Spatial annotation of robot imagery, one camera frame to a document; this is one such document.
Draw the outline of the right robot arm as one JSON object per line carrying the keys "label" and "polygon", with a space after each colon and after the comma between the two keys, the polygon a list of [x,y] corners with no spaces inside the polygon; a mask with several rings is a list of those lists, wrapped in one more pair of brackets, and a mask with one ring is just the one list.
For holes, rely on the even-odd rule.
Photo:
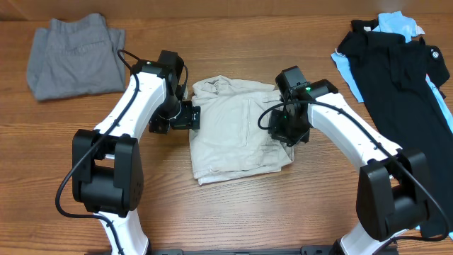
{"label": "right robot arm", "polygon": [[281,103],[268,109],[271,137],[292,147],[308,142],[312,128],[320,130],[359,174],[358,224],[334,244],[303,246],[301,254],[397,254],[403,233],[435,212],[424,193],[430,182],[425,155],[379,134],[326,79],[311,83],[294,66],[275,82]]}

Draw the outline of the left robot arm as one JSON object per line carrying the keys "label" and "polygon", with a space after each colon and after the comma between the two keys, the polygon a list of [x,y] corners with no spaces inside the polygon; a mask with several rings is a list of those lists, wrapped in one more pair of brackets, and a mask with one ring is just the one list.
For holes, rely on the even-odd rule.
{"label": "left robot arm", "polygon": [[85,216],[101,221],[111,254],[150,254],[137,211],[144,190],[139,140],[145,131],[198,130],[201,114],[187,99],[180,79],[188,69],[178,53],[163,50],[157,61],[137,59],[128,69],[130,83],[108,117],[74,135],[65,179]]}

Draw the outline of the beige shorts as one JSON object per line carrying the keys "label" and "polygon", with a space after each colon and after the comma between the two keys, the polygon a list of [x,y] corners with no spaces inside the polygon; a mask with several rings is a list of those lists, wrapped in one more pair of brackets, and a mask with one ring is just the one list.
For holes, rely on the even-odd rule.
{"label": "beige shorts", "polygon": [[280,102],[271,84],[215,76],[193,84],[200,129],[189,132],[193,177],[199,185],[279,172],[294,150],[265,130],[265,110]]}

